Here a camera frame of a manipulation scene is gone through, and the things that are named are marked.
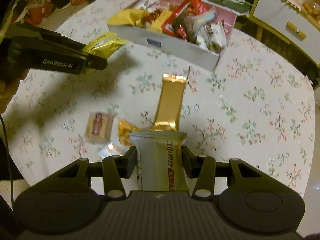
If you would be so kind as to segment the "person left hand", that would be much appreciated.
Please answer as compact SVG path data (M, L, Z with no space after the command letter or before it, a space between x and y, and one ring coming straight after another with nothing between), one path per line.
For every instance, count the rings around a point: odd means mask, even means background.
M20 82L27 77L28 73L29 68L19 67L16 64L5 63L1 67L1 114L6 111L10 101L18 91Z

